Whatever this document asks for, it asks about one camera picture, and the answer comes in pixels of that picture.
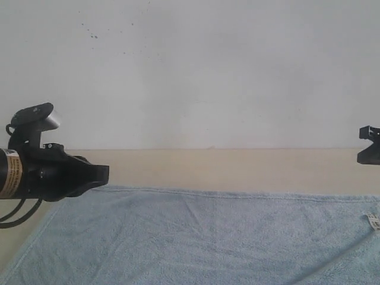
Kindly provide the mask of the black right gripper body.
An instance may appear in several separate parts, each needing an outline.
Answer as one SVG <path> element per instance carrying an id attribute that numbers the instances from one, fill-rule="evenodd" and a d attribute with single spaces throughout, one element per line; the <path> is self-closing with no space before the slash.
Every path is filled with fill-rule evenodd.
<path id="1" fill-rule="evenodd" d="M 359 138 L 372 144 L 357 154 L 357 162 L 366 165 L 379 165 L 379 128 L 364 126 L 359 129 Z"/>

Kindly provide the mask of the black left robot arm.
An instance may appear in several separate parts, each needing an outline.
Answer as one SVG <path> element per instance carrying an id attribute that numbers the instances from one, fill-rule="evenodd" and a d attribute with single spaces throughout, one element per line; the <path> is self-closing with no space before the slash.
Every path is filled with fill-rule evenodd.
<path id="1" fill-rule="evenodd" d="M 110 167 L 72 156 L 60 144 L 1 149 L 1 199 L 55 202 L 107 185 Z"/>

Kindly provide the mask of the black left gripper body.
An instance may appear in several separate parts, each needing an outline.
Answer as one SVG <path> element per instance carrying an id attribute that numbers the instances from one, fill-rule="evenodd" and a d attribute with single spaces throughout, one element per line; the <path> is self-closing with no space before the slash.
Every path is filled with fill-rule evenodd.
<path id="1" fill-rule="evenodd" d="M 50 149 L 26 144 L 21 148 L 21 156 L 26 167 L 23 197 L 55 202 L 79 197 L 87 191 L 81 188 L 78 170 L 75 169 L 76 166 L 89 164 L 85 157 L 65 153 L 60 144 L 54 144 Z"/>

